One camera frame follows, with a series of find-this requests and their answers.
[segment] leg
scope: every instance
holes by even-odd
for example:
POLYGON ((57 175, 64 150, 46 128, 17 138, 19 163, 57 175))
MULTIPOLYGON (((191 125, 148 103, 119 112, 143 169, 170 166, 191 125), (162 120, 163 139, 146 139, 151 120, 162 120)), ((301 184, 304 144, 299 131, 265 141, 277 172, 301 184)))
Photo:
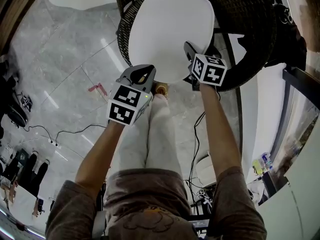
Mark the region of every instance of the leg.
POLYGON ((25 166, 22 169, 22 173, 19 177, 18 183, 24 189, 28 188, 29 183, 31 182, 32 171, 37 161, 37 156, 32 154, 25 163, 25 166))
POLYGON ((146 168, 174 171, 182 175, 177 157, 175 128, 168 101, 156 94, 152 101, 146 168))
POLYGON ((148 154, 148 132, 151 105, 132 126, 123 130, 118 146, 114 152, 108 176, 128 169, 145 168, 148 154))
POLYGON ((40 184, 48 170, 48 164, 44 162, 40 168, 34 179, 31 181, 29 186, 26 188, 27 191, 29 191, 32 195, 34 195, 36 198, 38 197, 40 184))

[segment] white pants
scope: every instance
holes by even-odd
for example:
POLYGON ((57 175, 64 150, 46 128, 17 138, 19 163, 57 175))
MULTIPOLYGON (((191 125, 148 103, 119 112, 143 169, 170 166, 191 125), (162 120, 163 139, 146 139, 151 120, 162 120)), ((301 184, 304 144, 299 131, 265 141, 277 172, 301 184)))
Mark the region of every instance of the white pants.
POLYGON ((133 126, 126 126, 115 150, 107 178, 128 169, 165 169, 182 176, 175 128, 167 99, 156 94, 133 126))

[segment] person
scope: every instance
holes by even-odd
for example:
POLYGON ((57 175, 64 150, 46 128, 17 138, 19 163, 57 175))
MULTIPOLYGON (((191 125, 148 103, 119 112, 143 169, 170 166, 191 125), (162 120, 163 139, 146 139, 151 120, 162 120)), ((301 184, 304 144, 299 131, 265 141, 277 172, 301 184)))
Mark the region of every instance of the person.
MULTIPOLYGON (((6 195, 4 201, 10 213, 17 221, 26 226, 32 226, 39 215, 38 193, 40 184, 50 164, 49 160, 45 160, 35 177, 33 177, 33 168, 36 161, 37 156, 32 153, 22 169, 19 180, 15 180, 11 187, 4 184, 0 186, 6 195)), ((14 169, 15 166, 18 166, 18 163, 11 162, 10 166, 14 169)))
MULTIPOLYGON (((158 87, 152 103, 133 126, 124 128, 115 121, 107 125, 82 161, 75 182, 64 183, 48 217, 47 240, 92 238, 96 197, 111 162, 104 195, 106 236, 102 238, 198 239, 192 223, 184 219, 191 215, 191 208, 177 158, 167 87, 158 87)), ((266 239, 218 95, 205 84, 200 91, 217 178, 207 239, 266 239)))

